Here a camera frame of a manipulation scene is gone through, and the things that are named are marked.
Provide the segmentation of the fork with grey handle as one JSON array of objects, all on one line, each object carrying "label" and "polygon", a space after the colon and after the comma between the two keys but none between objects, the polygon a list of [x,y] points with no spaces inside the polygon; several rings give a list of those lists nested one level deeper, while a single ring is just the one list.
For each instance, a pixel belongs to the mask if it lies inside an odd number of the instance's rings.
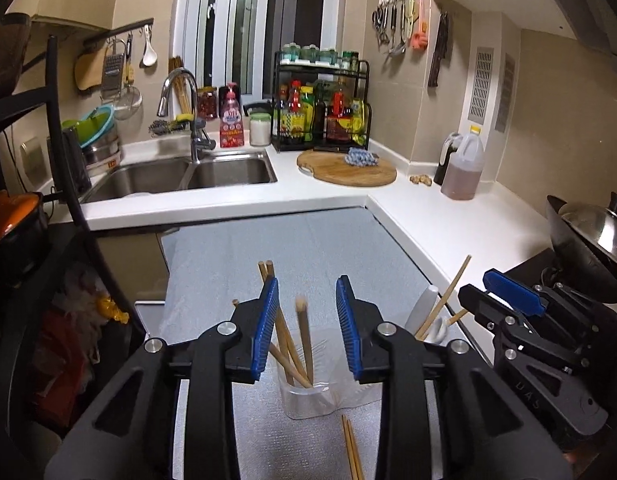
[{"label": "fork with grey handle", "polygon": [[416,335],[421,325],[427,320],[432,309],[438,302],[439,289],[435,285],[429,285],[420,295],[407,318],[404,328],[412,335]]}]

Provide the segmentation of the white ceramic spoon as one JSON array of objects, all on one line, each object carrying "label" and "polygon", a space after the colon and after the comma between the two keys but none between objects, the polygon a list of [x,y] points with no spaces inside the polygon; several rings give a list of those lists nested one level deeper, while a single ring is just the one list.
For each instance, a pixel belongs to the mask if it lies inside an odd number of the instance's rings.
[{"label": "white ceramic spoon", "polygon": [[448,330],[449,323],[447,323],[446,318],[437,318],[435,322],[430,325],[425,341],[428,344],[442,344]]}]

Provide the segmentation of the red dish soap bottle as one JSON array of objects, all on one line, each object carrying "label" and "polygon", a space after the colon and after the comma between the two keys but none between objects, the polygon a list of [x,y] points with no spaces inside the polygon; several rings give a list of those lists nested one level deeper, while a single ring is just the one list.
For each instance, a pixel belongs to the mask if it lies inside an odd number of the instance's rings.
[{"label": "red dish soap bottle", "polygon": [[244,145],[239,89],[228,82],[220,92],[220,147],[241,148]]}]

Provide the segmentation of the black condiment rack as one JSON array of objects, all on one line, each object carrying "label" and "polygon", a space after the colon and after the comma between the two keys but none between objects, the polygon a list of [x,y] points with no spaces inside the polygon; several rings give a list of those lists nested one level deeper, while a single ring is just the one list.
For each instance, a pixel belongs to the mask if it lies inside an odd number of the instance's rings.
[{"label": "black condiment rack", "polygon": [[291,46],[275,53],[270,134],[280,152],[366,150],[371,68],[351,51]]}]

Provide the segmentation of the ginger root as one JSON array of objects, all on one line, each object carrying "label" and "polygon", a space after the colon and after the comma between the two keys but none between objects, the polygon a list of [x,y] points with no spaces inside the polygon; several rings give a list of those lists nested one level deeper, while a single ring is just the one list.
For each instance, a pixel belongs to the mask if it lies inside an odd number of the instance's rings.
[{"label": "ginger root", "polygon": [[427,174],[412,174],[409,177],[409,181],[411,181],[414,184],[423,184],[426,186],[431,186],[433,183],[431,177],[428,176]]}]

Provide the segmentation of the clear plastic utensil holder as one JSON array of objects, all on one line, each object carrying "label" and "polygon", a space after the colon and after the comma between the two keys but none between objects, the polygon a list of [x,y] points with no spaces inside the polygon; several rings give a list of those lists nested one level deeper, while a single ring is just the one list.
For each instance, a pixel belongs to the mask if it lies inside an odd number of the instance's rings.
[{"label": "clear plastic utensil holder", "polygon": [[284,367],[277,364],[278,387],[284,414],[294,420],[333,414],[381,400],[380,385],[359,385],[349,371],[341,337],[334,328],[312,333],[314,386],[289,385]]}]

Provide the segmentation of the chrome kitchen faucet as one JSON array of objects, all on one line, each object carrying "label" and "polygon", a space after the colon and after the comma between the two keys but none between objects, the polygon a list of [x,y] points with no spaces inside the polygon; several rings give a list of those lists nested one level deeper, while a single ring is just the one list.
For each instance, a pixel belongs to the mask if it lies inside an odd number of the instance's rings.
[{"label": "chrome kitchen faucet", "polygon": [[163,81],[156,116],[165,118],[171,112],[172,96],[176,96],[182,114],[188,114],[190,132],[190,158],[198,165],[203,152],[211,152],[216,142],[205,132],[205,126],[198,120],[198,85],[197,79],[190,70],[175,67]]}]

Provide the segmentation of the plastic oil jug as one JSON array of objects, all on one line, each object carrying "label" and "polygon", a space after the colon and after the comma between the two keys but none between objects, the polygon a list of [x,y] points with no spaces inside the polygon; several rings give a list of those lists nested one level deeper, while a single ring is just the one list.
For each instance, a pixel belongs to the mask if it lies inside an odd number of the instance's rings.
[{"label": "plastic oil jug", "polygon": [[484,164],[484,148],[480,137],[473,132],[464,134],[457,150],[450,156],[441,192],[452,200],[472,200]]}]

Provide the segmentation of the hanging wooden board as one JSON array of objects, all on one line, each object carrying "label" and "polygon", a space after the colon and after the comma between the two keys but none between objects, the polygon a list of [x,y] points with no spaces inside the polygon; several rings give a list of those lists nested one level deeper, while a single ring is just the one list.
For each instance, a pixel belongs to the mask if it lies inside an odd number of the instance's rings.
[{"label": "hanging wooden board", "polygon": [[100,86],[106,52],[106,48],[100,48],[97,51],[85,52],[76,59],[73,77],[78,91],[87,92]]}]

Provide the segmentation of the wooden chopstick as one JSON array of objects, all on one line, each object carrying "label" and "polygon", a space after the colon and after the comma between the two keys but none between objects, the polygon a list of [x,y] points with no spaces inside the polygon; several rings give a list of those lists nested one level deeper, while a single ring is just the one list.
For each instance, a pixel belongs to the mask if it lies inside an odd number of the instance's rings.
[{"label": "wooden chopstick", "polygon": [[359,470],[357,469],[357,463],[356,463],[356,458],[354,454],[351,426],[350,426],[350,422],[347,416],[341,415],[341,424],[342,424],[343,434],[345,435],[345,446],[347,447],[347,455],[348,455],[349,467],[350,467],[350,472],[351,472],[351,479],[359,480]]},{"label": "wooden chopstick", "polygon": [[275,278],[274,263],[272,260],[265,261],[266,273],[269,278]]},{"label": "wooden chopstick", "polygon": [[438,300],[438,302],[435,304],[435,306],[432,308],[432,310],[428,314],[427,318],[425,319],[425,322],[423,322],[423,324],[420,325],[419,330],[417,330],[417,332],[415,333],[415,337],[418,340],[423,340],[426,338],[426,335],[428,333],[430,326],[432,325],[433,322],[435,322],[435,319],[438,317],[442,308],[446,305],[446,302],[449,301],[449,299],[451,298],[453,291],[455,287],[457,286],[459,280],[463,276],[464,272],[466,271],[470,260],[471,260],[471,256],[468,255],[465,258],[463,264],[461,265],[461,268],[457,271],[453,280],[450,282],[449,286],[447,286],[446,289],[444,290],[441,298]]},{"label": "wooden chopstick", "polygon": [[350,426],[351,426],[351,433],[352,433],[352,439],[353,439],[353,448],[354,448],[354,454],[355,454],[355,458],[356,458],[356,463],[357,463],[357,469],[359,470],[359,480],[364,480],[365,476],[364,476],[364,471],[363,471],[363,467],[362,467],[362,462],[361,462],[361,458],[359,457],[359,447],[357,446],[357,442],[356,442],[356,437],[353,431],[353,426],[351,423],[351,420],[349,419],[350,422]]},{"label": "wooden chopstick", "polygon": [[314,362],[313,348],[309,323],[309,303],[304,296],[295,298],[295,312],[298,318],[298,325],[302,341],[303,356],[305,361],[307,380],[313,384],[314,382]]},{"label": "wooden chopstick", "polygon": [[268,272],[264,261],[258,262],[258,270],[260,271],[262,282],[265,283],[268,277]]},{"label": "wooden chopstick", "polygon": [[446,326],[452,326],[453,324],[461,320],[468,313],[469,313],[468,310],[461,309],[458,313],[454,314],[446,321]]},{"label": "wooden chopstick", "polygon": [[312,384],[309,382],[309,378],[296,367],[295,360],[292,359],[289,338],[284,336],[284,345],[282,347],[276,347],[275,344],[269,345],[269,353],[275,358],[278,364],[284,369],[284,372],[290,376],[295,382],[303,388],[311,388]]}]

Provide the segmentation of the black wok with lid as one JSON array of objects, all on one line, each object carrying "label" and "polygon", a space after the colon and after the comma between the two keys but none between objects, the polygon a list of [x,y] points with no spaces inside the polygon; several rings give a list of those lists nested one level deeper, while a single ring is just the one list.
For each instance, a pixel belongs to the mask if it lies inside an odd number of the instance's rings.
[{"label": "black wok with lid", "polygon": [[551,244],[572,287],[617,304],[617,193],[606,207],[546,197]]}]

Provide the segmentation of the hanging metal grater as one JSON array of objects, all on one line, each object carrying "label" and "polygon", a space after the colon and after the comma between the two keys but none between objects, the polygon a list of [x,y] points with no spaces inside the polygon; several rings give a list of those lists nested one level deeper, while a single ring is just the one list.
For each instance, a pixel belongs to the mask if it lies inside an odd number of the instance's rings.
[{"label": "hanging metal grater", "polygon": [[121,48],[124,46],[124,42],[118,38],[107,40],[100,82],[100,98],[103,102],[113,100],[122,90],[125,53]]}]

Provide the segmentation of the black gas stove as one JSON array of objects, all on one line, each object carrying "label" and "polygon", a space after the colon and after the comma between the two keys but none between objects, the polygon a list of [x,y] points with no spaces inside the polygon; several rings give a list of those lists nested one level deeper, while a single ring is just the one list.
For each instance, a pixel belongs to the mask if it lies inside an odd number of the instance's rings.
[{"label": "black gas stove", "polygon": [[617,274],[597,260],[586,268],[570,260],[563,264],[552,249],[545,249],[505,274],[529,288],[547,288],[592,318],[617,318]]}]

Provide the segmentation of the hanging utensils on rail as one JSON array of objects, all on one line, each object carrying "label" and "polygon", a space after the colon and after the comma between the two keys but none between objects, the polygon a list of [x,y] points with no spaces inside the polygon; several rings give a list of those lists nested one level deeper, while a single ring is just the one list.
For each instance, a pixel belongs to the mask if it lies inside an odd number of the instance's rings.
[{"label": "hanging utensils on rail", "polygon": [[371,13],[378,48],[386,58],[398,58],[408,50],[426,51],[429,44],[429,0],[379,0]]}]

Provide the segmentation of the stainless steel sink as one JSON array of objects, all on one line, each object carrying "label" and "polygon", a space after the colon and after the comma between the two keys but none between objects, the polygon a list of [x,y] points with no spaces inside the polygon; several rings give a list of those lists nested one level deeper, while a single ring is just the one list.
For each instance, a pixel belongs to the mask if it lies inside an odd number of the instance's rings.
[{"label": "stainless steel sink", "polygon": [[206,153],[200,162],[176,157],[115,168],[84,195],[82,203],[276,181],[266,151]]}]

